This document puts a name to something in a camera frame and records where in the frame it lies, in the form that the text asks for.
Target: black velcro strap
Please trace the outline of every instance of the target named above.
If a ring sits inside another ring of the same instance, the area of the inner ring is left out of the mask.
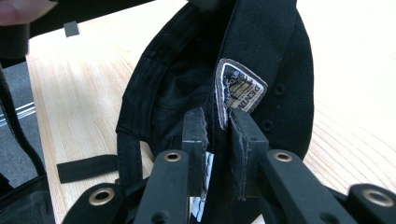
[[[139,139],[128,133],[118,132],[117,154],[119,155],[120,183],[127,189],[143,179]]]
[[[117,155],[102,155],[80,161],[60,163],[56,166],[62,184],[119,170]]]

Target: embroidered patch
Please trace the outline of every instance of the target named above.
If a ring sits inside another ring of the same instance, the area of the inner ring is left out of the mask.
[[[250,113],[267,92],[268,85],[241,63],[221,59],[216,70],[216,101],[222,130],[227,128],[228,108]]]

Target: white label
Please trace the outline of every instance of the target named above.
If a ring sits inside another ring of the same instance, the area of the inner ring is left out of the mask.
[[[221,59],[216,71],[215,89],[220,127],[225,130],[228,108],[239,108],[250,113],[262,100],[268,85],[241,63]]]
[[[206,157],[206,182],[205,189],[201,195],[201,197],[195,197],[192,201],[191,212],[197,218],[198,222],[201,222],[202,215],[204,214],[205,202],[207,190],[209,189],[210,176],[212,175],[212,166],[213,166],[213,157],[214,154],[210,152],[205,153]]]

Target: light wood surface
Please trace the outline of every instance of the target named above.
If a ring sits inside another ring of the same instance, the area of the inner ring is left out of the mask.
[[[56,164],[116,154],[121,96],[146,45],[185,4],[157,0],[30,41],[27,57],[55,217],[117,173],[60,184]],[[304,160],[326,186],[396,191],[396,3],[300,0],[315,65],[316,114]],[[145,175],[152,166],[147,146]],[[262,223],[262,218],[255,223]]]
[[[121,96],[146,45],[183,5],[159,0],[80,23],[80,35],[66,38],[62,29],[31,39],[27,62],[57,223],[82,192],[118,173],[60,184],[56,164],[117,153]]]

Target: metal grommet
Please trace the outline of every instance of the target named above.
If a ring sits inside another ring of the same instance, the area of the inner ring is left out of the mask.
[[[171,152],[165,155],[166,161],[179,161],[181,159],[181,155],[176,152]]]
[[[375,203],[379,206],[392,207],[394,205],[394,201],[381,191],[375,189],[365,189],[362,194],[369,202]]]
[[[262,131],[265,133],[271,132],[274,127],[274,123],[270,119],[265,119],[262,122]]]
[[[275,96],[281,96],[283,95],[283,93],[285,93],[286,91],[286,86],[281,84],[281,83],[277,83],[274,86],[274,94]]]
[[[278,153],[274,154],[274,157],[275,157],[275,159],[277,159],[279,161],[284,161],[284,162],[289,162],[289,161],[293,160],[293,158],[289,154],[284,153],[284,152],[278,152]]]
[[[90,204],[99,206],[110,202],[114,198],[114,190],[111,188],[97,189],[90,196]]]

